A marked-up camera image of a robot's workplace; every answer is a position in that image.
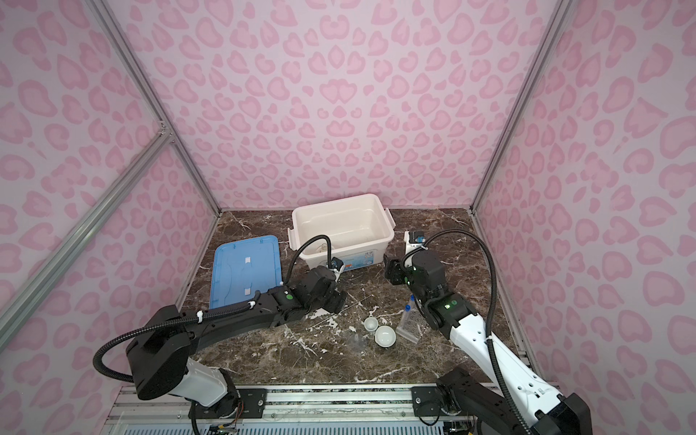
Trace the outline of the test tube with blue cap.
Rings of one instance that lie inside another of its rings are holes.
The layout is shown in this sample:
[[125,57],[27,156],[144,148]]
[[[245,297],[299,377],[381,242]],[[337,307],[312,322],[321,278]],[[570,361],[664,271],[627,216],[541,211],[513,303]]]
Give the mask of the test tube with blue cap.
[[413,319],[413,308],[411,307],[410,304],[406,304],[403,314],[402,314],[402,320],[400,322],[400,326],[402,328],[407,328],[409,324],[411,324],[411,319]]

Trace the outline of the clear plastic test tube rack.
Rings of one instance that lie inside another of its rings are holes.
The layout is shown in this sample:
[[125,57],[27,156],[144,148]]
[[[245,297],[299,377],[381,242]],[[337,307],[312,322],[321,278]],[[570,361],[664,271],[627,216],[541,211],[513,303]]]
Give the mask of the clear plastic test tube rack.
[[396,328],[396,333],[412,344],[418,344],[429,329],[429,326],[415,304],[409,303],[408,305],[411,305],[413,308],[413,319],[411,319],[411,324],[409,324],[407,328],[402,328],[399,323]]

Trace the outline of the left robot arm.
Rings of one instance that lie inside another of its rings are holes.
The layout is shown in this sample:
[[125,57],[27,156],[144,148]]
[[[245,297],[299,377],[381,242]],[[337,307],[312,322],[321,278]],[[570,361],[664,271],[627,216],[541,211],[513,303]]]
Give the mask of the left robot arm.
[[238,335],[302,320],[318,309],[339,313],[347,297],[337,289],[339,276],[336,269],[317,266],[296,286],[257,292],[231,306],[197,313],[161,308],[126,348],[138,398],[172,395],[208,413],[229,415],[240,403],[231,371],[208,367],[192,355]]

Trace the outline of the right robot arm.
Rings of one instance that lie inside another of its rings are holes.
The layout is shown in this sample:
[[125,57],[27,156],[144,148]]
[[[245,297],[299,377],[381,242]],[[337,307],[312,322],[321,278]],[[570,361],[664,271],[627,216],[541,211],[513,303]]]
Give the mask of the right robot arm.
[[494,382],[475,382],[462,368],[437,381],[442,405],[472,413],[499,434],[590,434],[591,411],[577,394],[564,395],[520,360],[462,295],[453,292],[445,266],[431,251],[384,258],[385,277],[409,288],[431,329],[464,352]]

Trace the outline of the small white ceramic crucible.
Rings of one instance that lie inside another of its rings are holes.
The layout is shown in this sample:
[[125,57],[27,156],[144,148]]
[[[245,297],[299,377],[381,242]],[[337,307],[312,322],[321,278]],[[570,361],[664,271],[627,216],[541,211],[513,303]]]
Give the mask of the small white ceramic crucible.
[[379,321],[372,316],[367,317],[362,324],[369,333],[374,333],[380,326]]

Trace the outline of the white plastic storage bin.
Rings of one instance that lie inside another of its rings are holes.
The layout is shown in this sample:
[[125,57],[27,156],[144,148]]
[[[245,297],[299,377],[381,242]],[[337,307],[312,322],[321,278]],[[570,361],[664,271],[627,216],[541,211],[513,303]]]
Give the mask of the white plastic storage bin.
[[382,263],[395,227],[380,199],[364,194],[296,208],[287,235],[295,251],[311,237],[328,236],[332,255],[344,262],[346,270],[355,270]]

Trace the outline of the white ceramic evaporating dish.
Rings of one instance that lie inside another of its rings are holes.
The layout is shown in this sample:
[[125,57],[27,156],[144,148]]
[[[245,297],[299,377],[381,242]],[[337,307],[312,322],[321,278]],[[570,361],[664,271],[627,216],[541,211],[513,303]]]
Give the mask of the white ceramic evaporating dish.
[[390,326],[379,326],[374,332],[374,340],[382,348],[390,348],[396,343],[397,334]]

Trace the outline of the blue plastic bin lid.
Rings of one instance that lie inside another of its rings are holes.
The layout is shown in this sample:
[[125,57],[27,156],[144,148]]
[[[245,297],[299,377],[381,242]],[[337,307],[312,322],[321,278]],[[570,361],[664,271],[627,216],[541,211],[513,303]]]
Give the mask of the blue plastic bin lid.
[[277,237],[254,237],[223,244],[215,251],[210,309],[247,301],[257,291],[265,293],[282,281]]

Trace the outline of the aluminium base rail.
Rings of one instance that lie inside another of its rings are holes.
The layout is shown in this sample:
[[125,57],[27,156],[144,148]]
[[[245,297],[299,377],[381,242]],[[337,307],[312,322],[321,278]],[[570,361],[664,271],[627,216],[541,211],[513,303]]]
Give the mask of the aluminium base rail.
[[190,402],[121,389],[103,434],[491,434],[474,413],[438,411],[435,384],[244,385],[240,416],[189,417]]

